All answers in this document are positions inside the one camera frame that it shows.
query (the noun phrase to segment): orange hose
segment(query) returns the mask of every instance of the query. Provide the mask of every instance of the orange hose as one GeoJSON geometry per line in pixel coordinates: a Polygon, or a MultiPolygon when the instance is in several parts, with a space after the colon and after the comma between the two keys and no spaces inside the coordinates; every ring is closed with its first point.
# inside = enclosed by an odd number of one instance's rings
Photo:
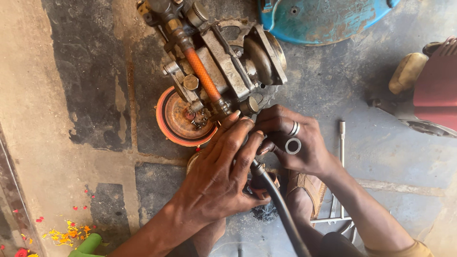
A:
{"type": "Polygon", "coordinates": [[[205,66],[203,66],[200,57],[198,57],[195,49],[193,47],[184,50],[184,55],[187,58],[187,61],[191,65],[192,69],[195,71],[196,75],[202,82],[202,86],[208,94],[209,99],[211,102],[217,102],[219,99],[222,98],[221,94],[219,93],[216,85],[214,84],[213,80],[209,76],[208,72],[206,71],[205,66]]]}

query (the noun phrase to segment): black hose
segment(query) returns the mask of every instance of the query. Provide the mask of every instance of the black hose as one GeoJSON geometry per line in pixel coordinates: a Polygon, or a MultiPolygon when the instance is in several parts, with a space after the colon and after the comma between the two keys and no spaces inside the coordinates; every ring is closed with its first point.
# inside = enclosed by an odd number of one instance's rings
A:
{"type": "Polygon", "coordinates": [[[286,206],[286,202],[281,196],[278,188],[275,186],[274,182],[271,180],[270,176],[263,165],[260,164],[256,159],[251,164],[251,173],[254,176],[259,176],[261,180],[265,183],[266,189],[271,196],[271,199],[275,203],[276,209],[278,210],[279,217],[281,218],[282,225],[286,229],[289,240],[292,243],[293,249],[298,257],[311,257],[308,249],[306,248],[305,243],[298,233],[297,227],[292,220],[289,209],[286,206]]]}

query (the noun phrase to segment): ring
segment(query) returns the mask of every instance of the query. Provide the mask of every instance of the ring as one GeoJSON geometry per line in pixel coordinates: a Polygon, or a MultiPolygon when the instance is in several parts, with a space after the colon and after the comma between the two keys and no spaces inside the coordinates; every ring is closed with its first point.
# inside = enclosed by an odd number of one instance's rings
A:
{"type": "Polygon", "coordinates": [[[298,134],[299,130],[300,130],[300,123],[294,121],[292,131],[288,135],[291,137],[295,137],[298,134]]]}

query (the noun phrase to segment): brown sandal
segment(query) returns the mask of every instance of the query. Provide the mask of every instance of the brown sandal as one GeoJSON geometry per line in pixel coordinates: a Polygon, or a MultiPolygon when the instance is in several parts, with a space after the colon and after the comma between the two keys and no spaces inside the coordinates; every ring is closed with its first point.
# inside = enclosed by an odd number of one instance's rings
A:
{"type": "Polygon", "coordinates": [[[303,187],[313,202],[313,212],[311,213],[311,219],[317,219],[319,216],[320,207],[322,206],[322,202],[324,200],[325,191],[327,190],[327,186],[321,182],[319,185],[319,189],[317,189],[311,180],[308,178],[306,174],[299,173],[293,178],[289,179],[289,183],[287,184],[287,196],[292,192],[294,189],[298,187],[303,187]]]}

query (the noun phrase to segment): stained floor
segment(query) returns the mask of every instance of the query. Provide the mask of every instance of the stained floor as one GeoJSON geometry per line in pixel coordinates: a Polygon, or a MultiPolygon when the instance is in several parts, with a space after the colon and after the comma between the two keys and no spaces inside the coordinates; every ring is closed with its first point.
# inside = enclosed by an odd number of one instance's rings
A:
{"type": "MultiPolygon", "coordinates": [[[[201,2],[211,22],[257,18],[255,1],[201,2]]],[[[13,188],[2,184],[0,227],[10,229],[0,230],[1,240],[8,242],[1,254],[11,256],[11,248],[21,245],[42,256],[67,256],[71,247],[39,238],[53,227],[64,230],[67,219],[97,225],[93,231],[111,243],[98,253],[112,251],[172,196],[195,151],[166,140],[157,126],[154,106],[173,85],[160,71],[170,60],[164,42],[145,26],[135,1],[31,0],[0,10],[0,139],[34,239],[32,245],[22,241],[24,227],[15,224],[16,203],[9,201],[13,188]],[[34,222],[40,216],[45,220],[34,222]]],[[[455,34],[456,12],[454,1],[403,0],[382,20],[337,44],[280,42],[288,82],[270,102],[315,117],[335,155],[337,122],[345,120],[348,172],[435,256],[457,252],[452,229],[457,225],[457,140],[410,130],[368,107],[367,100],[393,98],[387,84],[398,62],[426,43],[455,34]]],[[[262,160],[280,170],[271,157],[262,160]]],[[[321,217],[329,216],[330,204],[327,192],[321,217]]],[[[264,225],[251,216],[229,217],[211,256],[237,256],[238,248],[245,256],[295,255],[279,220],[264,225]]],[[[341,225],[316,227],[326,233],[341,225]]],[[[360,238],[356,246],[362,249],[360,238]]]]}

